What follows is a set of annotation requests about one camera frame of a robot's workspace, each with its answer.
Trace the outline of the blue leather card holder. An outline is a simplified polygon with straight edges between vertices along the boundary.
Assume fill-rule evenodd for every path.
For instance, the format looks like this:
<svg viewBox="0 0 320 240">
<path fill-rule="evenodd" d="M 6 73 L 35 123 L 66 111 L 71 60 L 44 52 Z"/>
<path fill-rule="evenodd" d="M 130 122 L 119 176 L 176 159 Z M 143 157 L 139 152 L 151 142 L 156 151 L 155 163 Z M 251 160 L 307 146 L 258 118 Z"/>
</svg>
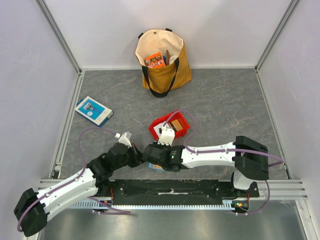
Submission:
<svg viewBox="0 0 320 240">
<path fill-rule="evenodd" d="M 152 164 L 149 162 L 147 163 L 147 167 L 151 170 L 154 170 L 154 171 L 164 171 L 164 169 L 161 166 L 159 166 L 157 164 Z"/>
</svg>

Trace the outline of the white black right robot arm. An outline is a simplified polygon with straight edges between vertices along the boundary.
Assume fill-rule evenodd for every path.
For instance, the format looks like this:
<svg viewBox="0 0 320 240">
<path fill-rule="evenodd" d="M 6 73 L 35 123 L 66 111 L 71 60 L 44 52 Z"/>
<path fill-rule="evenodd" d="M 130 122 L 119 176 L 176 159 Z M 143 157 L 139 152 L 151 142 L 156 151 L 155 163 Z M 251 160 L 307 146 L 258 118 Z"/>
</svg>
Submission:
<svg viewBox="0 0 320 240">
<path fill-rule="evenodd" d="M 240 197 L 254 181 L 269 179 L 268 153 L 265 145 L 246 136 L 237 136 L 234 142 L 207 147 L 152 143 L 145 148 L 142 159 L 168 172 L 207 166 L 233 167 L 236 171 L 229 191 Z"/>
</svg>

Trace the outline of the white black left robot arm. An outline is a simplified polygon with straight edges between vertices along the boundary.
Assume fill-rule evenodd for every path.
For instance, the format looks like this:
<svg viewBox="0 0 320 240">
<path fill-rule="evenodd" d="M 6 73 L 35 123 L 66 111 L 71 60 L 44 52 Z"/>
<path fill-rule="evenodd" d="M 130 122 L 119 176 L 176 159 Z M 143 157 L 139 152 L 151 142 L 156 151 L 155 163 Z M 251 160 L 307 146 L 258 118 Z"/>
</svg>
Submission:
<svg viewBox="0 0 320 240">
<path fill-rule="evenodd" d="M 106 196 L 114 171 L 141 165 L 142 156 L 134 144 L 116 143 L 71 177 L 43 190 L 25 190 L 13 210 L 18 221 L 17 230 L 25 237 L 33 236 L 55 215 L 76 202 L 95 195 Z"/>
</svg>

